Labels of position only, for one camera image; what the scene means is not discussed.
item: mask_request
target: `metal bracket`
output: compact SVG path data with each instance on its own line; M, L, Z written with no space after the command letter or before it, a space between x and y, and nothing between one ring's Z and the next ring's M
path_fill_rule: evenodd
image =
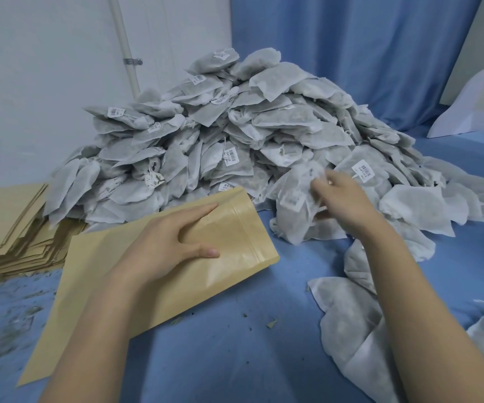
M143 65L143 60L141 58L123 58L125 65Z

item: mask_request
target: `hand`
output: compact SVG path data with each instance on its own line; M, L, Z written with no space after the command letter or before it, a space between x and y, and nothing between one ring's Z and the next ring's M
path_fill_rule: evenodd
M124 252L113 271L118 277L141 286L164 277L186 259L219 257L219 251L207 244L178 241L181 229L208 215L217 206L217 203L195 206L151 220Z
M326 179L314 179L311 189L322 199L329 216L354 237L366 235L375 224L385 221L360 185L344 172L326 171Z

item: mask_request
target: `blue curtain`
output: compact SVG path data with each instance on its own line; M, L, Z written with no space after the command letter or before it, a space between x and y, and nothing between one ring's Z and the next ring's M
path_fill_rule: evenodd
M434 114L481 0L231 0L241 57L272 46L405 130Z

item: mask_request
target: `person's right arm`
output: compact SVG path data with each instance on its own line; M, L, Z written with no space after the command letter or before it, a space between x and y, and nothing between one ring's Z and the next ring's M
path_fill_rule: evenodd
M349 175L311 186L365 248L409 402L484 402L484 356L426 280L406 244Z

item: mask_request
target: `barcode label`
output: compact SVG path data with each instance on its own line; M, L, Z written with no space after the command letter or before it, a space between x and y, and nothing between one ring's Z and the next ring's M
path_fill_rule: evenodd
M233 189L234 188L234 185L233 184L229 184L229 182L220 182L219 183L219 188L218 188L218 191L221 192L221 191L228 191L230 189Z
M148 170L145 174L145 185L151 188L156 188L158 185L161 185L166 180L162 176L162 174L158 174L157 172Z
M279 204L293 212L300 212L302 205L306 201L307 195L298 189L287 192L284 197L281 198Z
M192 82L194 85L198 85L199 83L204 82L205 80L206 80L206 76L203 76L202 74L190 76L190 82Z
M221 51L221 52L214 52L212 54L212 56L214 58L218 58L218 59L221 59L221 60L226 60L227 58L229 58L231 55L229 55L227 52L225 51Z
M361 182L367 182L371 178L375 176L375 172L371 168L367 161L361 160L357 164L355 164L352 169L356 173L356 175L360 178Z
M222 105L224 104L227 100L229 99L229 95L228 94L224 94L223 96L220 96L219 98L216 98L216 99L213 99L211 100L210 102L213 104L213 105Z
M225 166L230 167L232 165L238 164L240 160L238 159L238 153L236 148L230 148L223 152L223 161L225 161Z
M121 117L125 113L125 109L122 109L120 107L109 107L108 108L108 117L110 119L114 119L117 117Z
M147 128L147 131L149 133L152 133L152 132L155 132L156 130L161 129L162 127L164 127L164 124L163 123L160 123L159 121L157 121L151 127Z

